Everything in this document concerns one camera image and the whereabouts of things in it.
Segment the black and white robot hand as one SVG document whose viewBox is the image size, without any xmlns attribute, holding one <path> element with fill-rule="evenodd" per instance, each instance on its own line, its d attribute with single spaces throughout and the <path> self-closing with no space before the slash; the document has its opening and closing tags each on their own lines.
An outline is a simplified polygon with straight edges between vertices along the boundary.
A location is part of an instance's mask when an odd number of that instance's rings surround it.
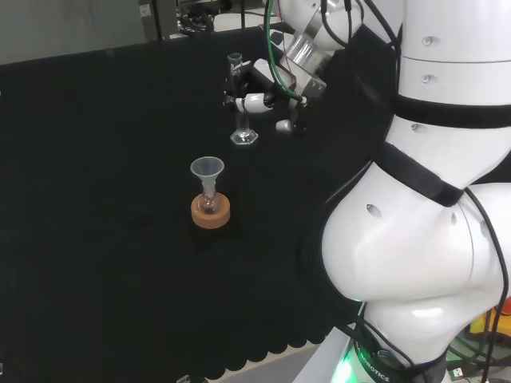
<svg viewBox="0 0 511 383">
<path fill-rule="evenodd" d="M 292 136 L 305 134 L 306 127 L 299 120 L 299 111 L 307 102 L 297 101 L 285 93 L 277 77 L 287 75 L 283 70 L 274 71 L 264 59 L 245 61 L 241 53 L 231 53 L 227 60 L 223 106 L 235 116 L 236 129 L 230 135 L 233 144 L 254 144 L 259 135 L 250 127 L 250 116 L 269 113 L 279 101 L 290 103 L 290 116 L 277 122 L 275 130 Z"/>
</svg>

